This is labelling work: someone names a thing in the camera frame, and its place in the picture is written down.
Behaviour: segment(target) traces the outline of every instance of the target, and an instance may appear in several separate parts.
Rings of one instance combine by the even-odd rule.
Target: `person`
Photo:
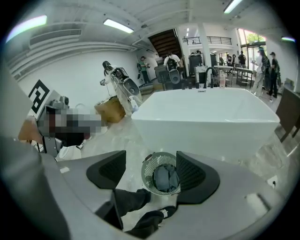
[[[270,75],[271,87],[270,87],[270,91],[268,92],[268,94],[270,96],[272,96],[273,90],[274,90],[273,97],[277,98],[277,79],[279,79],[279,81],[278,81],[279,83],[281,82],[280,81],[280,67],[279,67],[278,61],[276,59],[276,54],[274,52],[271,52],[270,55],[272,56],[271,75]]]
[[[246,56],[244,55],[243,51],[240,52],[240,55],[238,58],[239,58],[239,63],[241,64],[241,67],[245,68],[246,67]]]
[[[234,67],[234,64],[235,64],[235,58],[236,58],[236,56],[235,56],[235,54],[233,54],[232,55],[232,66]]]
[[[222,57],[220,57],[220,66],[224,65],[224,59]]]
[[[119,99],[119,102],[124,108],[126,116],[130,117],[132,115],[132,107],[131,104],[128,102],[128,98],[132,95],[124,88],[122,83],[115,82],[114,79],[111,77],[111,73],[116,68],[116,66],[112,66],[108,61],[104,61],[102,65],[104,67],[105,84],[112,82],[116,95]],[[142,96],[140,93],[138,96],[134,96],[134,100],[136,101],[138,106],[142,105],[143,103],[141,99]]]
[[[147,83],[151,83],[151,81],[150,81],[150,79],[148,77],[148,73],[147,73],[147,68],[149,68],[149,65],[145,64],[145,62],[144,62],[145,59],[146,58],[144,56],[142,56],[139,64],[141,65],[141,68],[142,68],[141,69],[141,73],[142,73],[142,75],[144,77],[145,84],[147,84]]]
[[[165,58],[164,66],[167,66],[167,62],[168,62],[169,59],[174,59],[174,60],[176,61],[176,63],[177,63],[177,67],[179,67],[180,59],[179,59],[179,57],[178,57],[177,55],[172,54],[171,51],[168,52],[168,55],[167,55],[167,57]]]
[[[229,54],[227,54],[227,62],[227,65],[231,67],[232,57]]]
[[[251,89],[251,92],[254,94],[256,93],[256,96],[261,97],[263,94],[263,80],[266,68],[268,67],[268,57],[266,56],[266,53],[264,52],[264,49],[262,47],[258,50],[259,56],[256,58],[256,64],[258,66],[256,70],[256,77],[255,82],[253,84],[253,87]]]
[[[114,192],[116,208],[120,217],[126,215],[128,212],[143,208],[151,201],[151,193],[146,189],[139,189],[136,193],[121,189],[115,189]],[[158,225],[164,219],[170,218],[175,212],[176,207],[174,206],[147,212],[137,222],[135,227],[130,231],[126,231],[126,233],[145,239],[158,229]]]
[[[185,78],[183,59],[184,59],[184,55],[182,55],[180,59],[178,71],[179,74],[182,75],[182,78]]]

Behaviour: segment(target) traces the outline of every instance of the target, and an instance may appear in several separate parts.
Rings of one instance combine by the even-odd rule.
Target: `white ceiling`
[[[132,45],[147,37],[181,24],[221,23],[228,27],[248,29],[266,37],[282,35],[284,31],[276,15],[258,0],[243,0],[230,14],[223,10],[230,0],[45,0],[34,10],[28,10],[20,22],[47,15],[47,26],[22,33],[9,44],[9,55],[26,49],[30,37],[53,30],[80,28],[83,42],[112,42]],[[111,18],[132,29],[132,34],[104,26]],[[192,36],[195,30],[190,28]]]

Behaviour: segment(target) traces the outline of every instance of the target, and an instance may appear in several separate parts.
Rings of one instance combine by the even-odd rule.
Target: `gray cloth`
[[[176,168],[170,164],[157,167],[153,173],[153,182],[159,191],[174,191],[179,185]]]

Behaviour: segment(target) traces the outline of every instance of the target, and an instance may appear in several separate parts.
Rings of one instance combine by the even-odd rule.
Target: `air vent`
[[[53,40],[55,41],[56,38],[61,37],[67,37],[67,36],[72,36],[72,37],[79,37],[81,35],[82,29],[69,29],[69,30],[59,30],[59,31],[53,31],[53,32],[48,32],[44,33],[35,37],[32,37],[29,40],[29,45],[38,45],[38,43],[44,42],[48,40]]]

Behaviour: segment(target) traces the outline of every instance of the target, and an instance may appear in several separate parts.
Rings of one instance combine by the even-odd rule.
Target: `black machine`
[[[211,65],[212,66],[216,66],[217,64],[217,56],[215,54],[211,54],[210,55],[210,59],[211,59]]]
[[[201,54],[191,54],[189,57],[189,75],[194,76],[195,75],[195,69],[196,66],[201,66],[202,63],[202,57]]]

